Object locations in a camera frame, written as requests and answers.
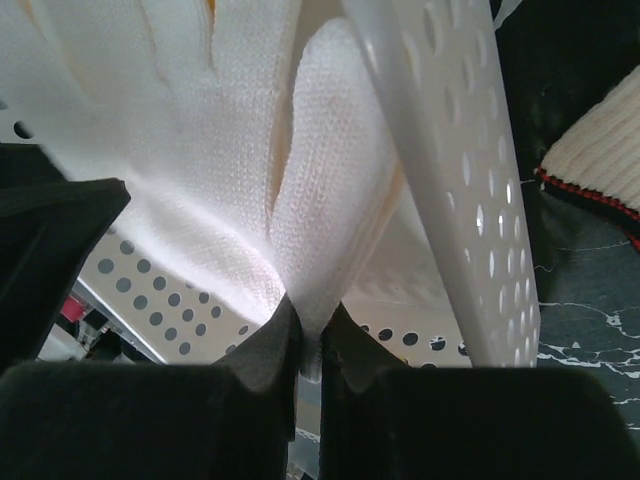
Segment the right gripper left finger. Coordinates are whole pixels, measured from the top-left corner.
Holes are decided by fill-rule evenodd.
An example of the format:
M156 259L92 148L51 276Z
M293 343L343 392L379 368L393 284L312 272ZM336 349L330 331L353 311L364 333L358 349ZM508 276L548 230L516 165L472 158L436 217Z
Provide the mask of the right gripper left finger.
M5 479L282 479L301 328L272 318L210 365L30 362L1 379Z

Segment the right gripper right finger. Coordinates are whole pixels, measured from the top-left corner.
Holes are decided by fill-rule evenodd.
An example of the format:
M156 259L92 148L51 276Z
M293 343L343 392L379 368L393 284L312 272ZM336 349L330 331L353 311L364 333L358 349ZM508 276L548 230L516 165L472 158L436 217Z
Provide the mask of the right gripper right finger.
M592 376L418 368L344 308L323 333L324 479L635 479L639 453Z

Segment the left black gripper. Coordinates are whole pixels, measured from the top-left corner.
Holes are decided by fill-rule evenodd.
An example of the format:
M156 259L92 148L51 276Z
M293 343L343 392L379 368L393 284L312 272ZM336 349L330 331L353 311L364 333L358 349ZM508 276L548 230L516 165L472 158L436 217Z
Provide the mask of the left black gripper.
M1 147L1 365L37 356L88 255L130 201L69 181L35 146Z

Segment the cream glove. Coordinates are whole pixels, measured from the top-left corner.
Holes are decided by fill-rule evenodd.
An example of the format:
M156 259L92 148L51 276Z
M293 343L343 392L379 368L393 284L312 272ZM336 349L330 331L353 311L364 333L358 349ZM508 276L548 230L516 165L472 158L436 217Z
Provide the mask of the cream glove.
M639 70L634 69L550 148L540 188L603 217L639 247Z

